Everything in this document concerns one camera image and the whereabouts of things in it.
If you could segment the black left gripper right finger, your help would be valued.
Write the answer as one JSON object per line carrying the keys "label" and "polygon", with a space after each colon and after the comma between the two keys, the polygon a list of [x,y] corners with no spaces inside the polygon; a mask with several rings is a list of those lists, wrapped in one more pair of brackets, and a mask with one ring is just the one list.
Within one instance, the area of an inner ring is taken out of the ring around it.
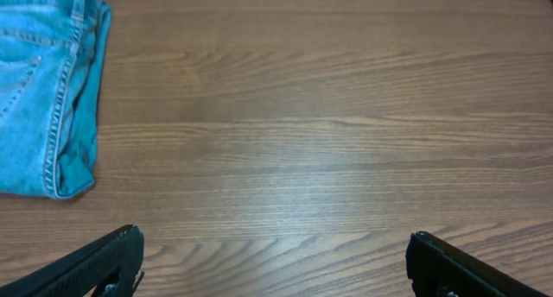
{"label": "black left gripper right finger", "polygon": [[416,297],[547,297],[427,231],[410,236],[405,258]]}

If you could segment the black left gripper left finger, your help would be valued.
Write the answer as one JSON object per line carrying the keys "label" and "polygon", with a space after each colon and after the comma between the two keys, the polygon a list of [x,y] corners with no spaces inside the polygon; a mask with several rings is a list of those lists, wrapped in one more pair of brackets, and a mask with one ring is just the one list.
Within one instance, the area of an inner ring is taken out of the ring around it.
{"label": "black left gripper left finger", "polygon": [[124,225],[1,287],[6,297],[132,296],[141,282],[143,233]]}

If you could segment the light blue jeans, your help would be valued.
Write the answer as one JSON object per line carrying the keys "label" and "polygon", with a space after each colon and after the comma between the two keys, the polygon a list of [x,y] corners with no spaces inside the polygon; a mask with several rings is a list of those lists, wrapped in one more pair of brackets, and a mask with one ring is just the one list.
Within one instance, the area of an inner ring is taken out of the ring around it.
{"label": "light blue jeans", "polygon": [[1,191],[89,189],[111,9],[102,0],[1,0]]}

